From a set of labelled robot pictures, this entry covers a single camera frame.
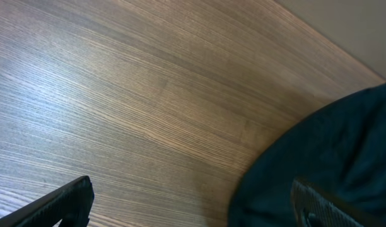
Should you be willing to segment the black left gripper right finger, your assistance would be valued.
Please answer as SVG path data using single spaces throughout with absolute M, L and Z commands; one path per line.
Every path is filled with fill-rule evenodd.
M 298 226 L 366 226 L 361 212 L 304 179 L 293 180 L 290 198 Z

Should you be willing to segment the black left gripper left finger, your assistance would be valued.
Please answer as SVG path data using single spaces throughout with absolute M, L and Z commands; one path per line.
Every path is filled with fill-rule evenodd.
M 0 218 L 0 227 L 86 227 L 94 198 L 91 180 L 85 175 Z

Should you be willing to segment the black shorts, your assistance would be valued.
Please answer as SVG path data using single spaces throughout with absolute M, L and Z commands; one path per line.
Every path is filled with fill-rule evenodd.
M 229 226 L 294 226 L 293 180 L 303 177 L 386 224 L 386 83 L 309 115 L 249 168 Z

